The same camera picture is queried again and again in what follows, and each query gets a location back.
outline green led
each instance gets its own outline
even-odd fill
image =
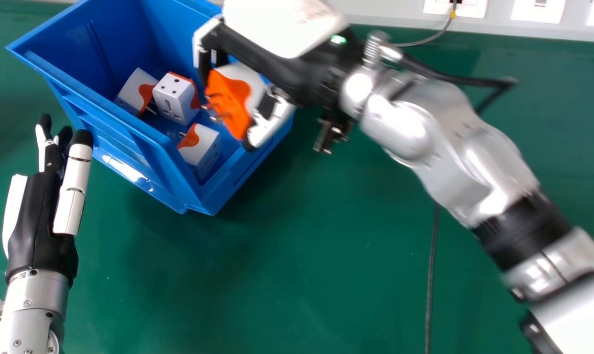
[[[332,36],[331,41],[335,44],[345,44],[347,43],[347,38],[344,38],[343,36],[339,36],[338,34],[336,34]]]

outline screw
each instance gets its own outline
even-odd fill
[[[510,295],[512,295],[515,298],[515,300],[518,300],[518,301],[523,301],[526,299],[526,296],[524,295],[524,293],[521,291],[520,288],[511,289]]]

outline blue plastic bin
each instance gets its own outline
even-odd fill
[[[205,0],[83,0],[7,48],[45,76],[76,128],[94,134],[97,160],[178,213],[214,215],[292,121],[249,153],[207,113],[199,115],[194,121],[220,132],[223,151],[207,179],[197,181],[176,148],[187,127],[139,119],[112,100],[137,67],[155,78],[173,71],[198,82],[192,36],[219,12]]]

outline robotic arm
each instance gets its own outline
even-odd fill
[[[52,138],[49,115],[35,133],[39,173],[15,175],[2,240],[8,285],[0,302],[0,354],[61,352],[68,292],[79,257],[74,236],[83,217],[94,138],[64,127]]]
[[[331,145],[348,140],[357,122],[477,236],[504,285],[528,305],[521,329],[536,353],[594,354],[594,241],[564,219],[512,141],[482,121],[450,83],[455,77],[410,58],[382,32],[357,40],[322,1],[255,2],[227,0],[223,16],[194,34],[201,78],[229,54],[263,74],[295,106],[322,106],[328,113],[315,144],[319,152],[331,154]],[[268,18],[274,26],[265,28],[273,33],[245,25]],[[295,40],[295,48],[284,48],[283,36]],[[209,49],[218,50],[215,60]]]

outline green table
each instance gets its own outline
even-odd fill
[[[4,47],[61,9],[0,2],[0,230],[11,175],[36,171],[38,115],[68,123],[44,80]],[[594,236],[594,43],[448,33],[412,52],[455,74],[520,79],[484,119]],[[358,131],[334,157],[315,154],[312,114],[217,217],[177,215],[94,164],[65,351],[422,353],[432,201]],[[434,354],[527,353],[524,308],[474,237],[443,219]],[[0,241],[0,298],[5,264]]]

